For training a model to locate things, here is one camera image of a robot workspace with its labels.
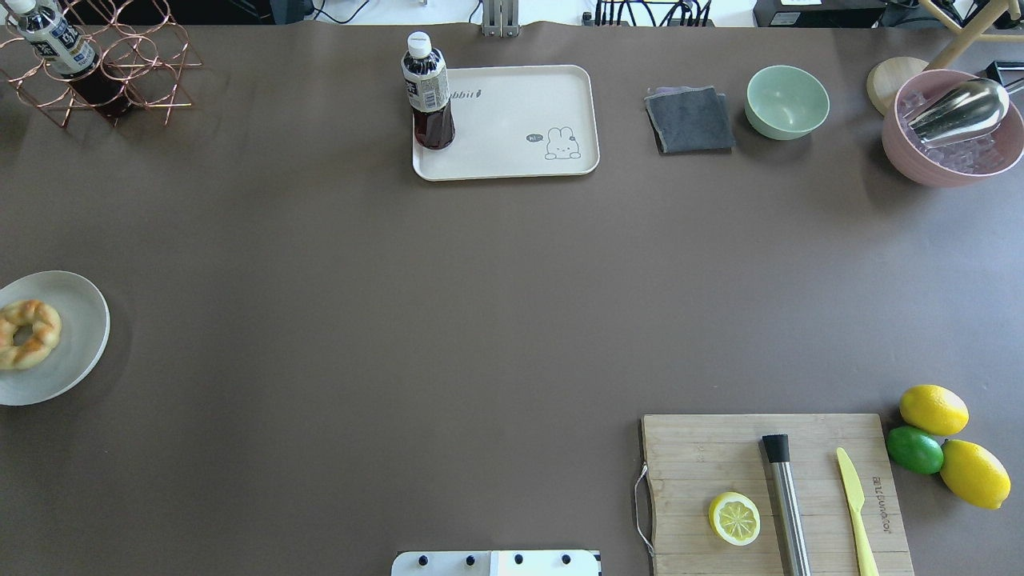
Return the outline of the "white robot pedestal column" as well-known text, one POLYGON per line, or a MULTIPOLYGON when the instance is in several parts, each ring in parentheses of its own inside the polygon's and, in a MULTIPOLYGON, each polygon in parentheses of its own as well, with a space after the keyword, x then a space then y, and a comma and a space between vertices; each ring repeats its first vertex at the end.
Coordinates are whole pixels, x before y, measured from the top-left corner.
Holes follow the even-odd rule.
POLYGON ((392 562, 391 575, 601 575, 593 550, 406 551, 392 562))

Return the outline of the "green bowl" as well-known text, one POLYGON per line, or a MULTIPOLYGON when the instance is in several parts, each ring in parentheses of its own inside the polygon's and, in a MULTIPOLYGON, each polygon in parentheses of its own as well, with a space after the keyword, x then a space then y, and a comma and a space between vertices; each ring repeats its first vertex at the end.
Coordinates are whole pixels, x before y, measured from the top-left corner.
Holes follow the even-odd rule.
POLYGON ((768 66, 746 82, 746 121, 766 138, 801 138, 820 127, 829 112, 829 92, 815 76, 796 66, 768 66))

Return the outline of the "aluminium frame post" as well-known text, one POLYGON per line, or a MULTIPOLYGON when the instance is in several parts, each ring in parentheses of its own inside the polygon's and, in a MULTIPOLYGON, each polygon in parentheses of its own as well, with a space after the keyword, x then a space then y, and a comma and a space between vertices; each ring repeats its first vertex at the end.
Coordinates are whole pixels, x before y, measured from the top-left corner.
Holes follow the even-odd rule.
POLYGON ((483 0, 482 35, 512 38, 520 34, 519 0, 483 0))

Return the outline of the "steel ice scoop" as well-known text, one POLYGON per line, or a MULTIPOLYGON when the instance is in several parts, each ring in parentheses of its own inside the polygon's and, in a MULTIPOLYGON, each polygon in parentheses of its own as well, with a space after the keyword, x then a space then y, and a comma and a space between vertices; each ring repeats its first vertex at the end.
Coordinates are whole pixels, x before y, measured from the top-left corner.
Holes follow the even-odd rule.
POLYGON ((925 147, 955 145, 991 134, 1009 110, 1010 95, 1002 84, 973 78, 925 108, 908 122, 908 129, 925 147))

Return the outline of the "yellow lemon near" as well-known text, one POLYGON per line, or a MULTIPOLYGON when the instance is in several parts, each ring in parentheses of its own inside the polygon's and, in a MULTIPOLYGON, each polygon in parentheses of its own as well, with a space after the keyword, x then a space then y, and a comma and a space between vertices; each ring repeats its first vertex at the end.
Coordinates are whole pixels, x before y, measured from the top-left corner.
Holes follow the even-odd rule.
POLYGON ((963 440, 942 444, 944 463, 940 477, 945 485, 972 506, 998 510, 1012 490, 1012 480, 998 457, 988 449, 963 440))

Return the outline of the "wooden mug tree stand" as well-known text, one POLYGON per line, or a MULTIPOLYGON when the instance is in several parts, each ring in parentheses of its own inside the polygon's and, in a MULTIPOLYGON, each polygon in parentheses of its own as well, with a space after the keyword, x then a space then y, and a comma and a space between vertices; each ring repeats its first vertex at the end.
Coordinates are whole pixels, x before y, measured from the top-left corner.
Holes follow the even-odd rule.
POLYGON ((989 33, 996 19, 1005 12, 1010 18, 1020 19, 1022 8, 1019 1, 989 1, 975 18, 959 25, 951 16, 944 14, 933 1, 921 1, 921 7, 929 14, 951 30, 952 40, 932 61, 922 61, 910 56, 896 56, 878 63, 868 73, 866 92, 880 114, 885 114, 892 108, 899 88, 923 70, 948 68, 952 61, 957 61, 963 52, 976 42, 1022 42, 1021 34, 989 33))

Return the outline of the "dark tea bottle on tray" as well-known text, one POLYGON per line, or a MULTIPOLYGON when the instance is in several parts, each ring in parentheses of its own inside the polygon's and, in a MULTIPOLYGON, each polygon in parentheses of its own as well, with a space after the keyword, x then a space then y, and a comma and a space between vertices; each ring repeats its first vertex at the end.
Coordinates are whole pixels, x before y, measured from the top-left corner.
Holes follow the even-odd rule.
POLYGON ((424 30, 415 30, 407 37, 402 73, 416 142, 429 150, 445 149, 456 134, 450 109, 447 64, 424 30))

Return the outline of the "steel muddler black tip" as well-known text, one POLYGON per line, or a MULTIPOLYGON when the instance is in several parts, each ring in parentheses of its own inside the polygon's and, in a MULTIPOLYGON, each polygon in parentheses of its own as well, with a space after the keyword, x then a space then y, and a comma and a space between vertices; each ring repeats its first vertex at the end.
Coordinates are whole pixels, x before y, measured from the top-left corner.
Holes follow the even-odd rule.
POLYGON ((798 509, 796 478, 791 468, 790 435, 763 435, 762 442, 773 479, 780 522, 780 546, 790 575, 812 575, 803 521, 798 509))

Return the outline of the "yellow twisted donut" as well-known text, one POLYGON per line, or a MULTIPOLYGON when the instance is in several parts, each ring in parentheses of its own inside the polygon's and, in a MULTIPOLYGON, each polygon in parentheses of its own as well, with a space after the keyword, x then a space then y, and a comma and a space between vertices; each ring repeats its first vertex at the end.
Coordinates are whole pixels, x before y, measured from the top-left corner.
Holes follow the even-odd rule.
POLYGON ((28 370, 61 343, 61 315, 42 300, 15 300, 2 308, 1 337, 1 369, 28 370))

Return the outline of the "wooden cutting board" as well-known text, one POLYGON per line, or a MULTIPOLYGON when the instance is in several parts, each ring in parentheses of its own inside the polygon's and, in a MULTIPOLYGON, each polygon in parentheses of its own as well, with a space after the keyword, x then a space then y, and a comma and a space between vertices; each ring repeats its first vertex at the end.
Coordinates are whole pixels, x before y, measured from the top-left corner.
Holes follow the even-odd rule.
POLYGON ((786 575, 776 535, 773 479, 762 438, 790 437, 811 572, 856 575, 858 562, 835 451, 843 448, 866 493, 861 518, 882 575, 914 573, 884 430, 876 414, 648 414, 642 420, 656 575, 786 575), (745 495, 760 536, 732 546, 710 527, 709 506, 727 491, 745 495))

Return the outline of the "pink ice bowl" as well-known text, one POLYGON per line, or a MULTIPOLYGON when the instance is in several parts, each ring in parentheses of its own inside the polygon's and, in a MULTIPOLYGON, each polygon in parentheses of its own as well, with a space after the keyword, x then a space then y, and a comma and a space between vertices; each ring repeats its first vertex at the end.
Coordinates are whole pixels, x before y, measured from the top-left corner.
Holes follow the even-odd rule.
POLYGON ((1022 114, 1013 102, 992 131, 961 142, 929 147, 911 130, 928 106, 979 79, 959 70, 926 70, 897 90, 882 122, 882 148, 900 174, 921 186, 969 186, 1005 174, 1022 159, 1022 114))

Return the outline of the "yellow plastic knife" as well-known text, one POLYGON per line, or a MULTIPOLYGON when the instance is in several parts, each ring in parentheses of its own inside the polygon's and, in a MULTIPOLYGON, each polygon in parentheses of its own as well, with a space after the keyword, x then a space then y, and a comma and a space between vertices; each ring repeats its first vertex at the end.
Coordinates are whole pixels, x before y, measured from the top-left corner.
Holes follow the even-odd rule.
POLYGON ((860 575, 878 576, 880 575, 880 571, 878 571, 873 548, 871 548, 866 525, 864 525, 861 515, 864 503, 866 503, 866 495, 861 486, 859 475, 844 448, 838 447, 835 449, 835 458, 837 459, 838 467, 840 467, 842 487, 844 487, 847 499, 858 572, 860 575))

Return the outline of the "grey folded cloth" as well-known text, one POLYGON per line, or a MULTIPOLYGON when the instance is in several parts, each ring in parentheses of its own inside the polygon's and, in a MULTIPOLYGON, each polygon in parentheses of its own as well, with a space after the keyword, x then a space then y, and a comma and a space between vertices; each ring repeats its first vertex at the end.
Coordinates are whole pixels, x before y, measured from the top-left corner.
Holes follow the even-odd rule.
POLYGON ((736 143, 726 95, 712 86, 663 86, 644 97, 663 154, 726 150, 736 143))

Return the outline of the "cream rabbit tray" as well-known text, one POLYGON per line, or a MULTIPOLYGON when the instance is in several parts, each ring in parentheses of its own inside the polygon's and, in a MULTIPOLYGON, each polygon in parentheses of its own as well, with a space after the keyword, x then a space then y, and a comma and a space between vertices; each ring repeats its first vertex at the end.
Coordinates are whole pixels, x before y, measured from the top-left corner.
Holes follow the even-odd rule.
POLYGON ((589 174, 600 161, 591 77, 580 66, 488 66, 447 73, 456 134, 412 145, 432 182, 589 174))

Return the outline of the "white round plate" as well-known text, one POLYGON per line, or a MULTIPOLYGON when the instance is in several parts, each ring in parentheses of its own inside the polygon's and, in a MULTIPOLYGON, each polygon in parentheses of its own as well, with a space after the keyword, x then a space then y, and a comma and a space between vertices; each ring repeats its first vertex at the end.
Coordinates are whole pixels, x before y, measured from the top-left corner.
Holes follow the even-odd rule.
POLYGON ((29 274, 2 288, 2 304, 27 298, 56 308, 62 318, 61 343, 28 370, 3 370, 1 404, 18 407, 48 401, 73 389, 106 348, 110 311, 105 296, 73 272, 49 270, 29 274))

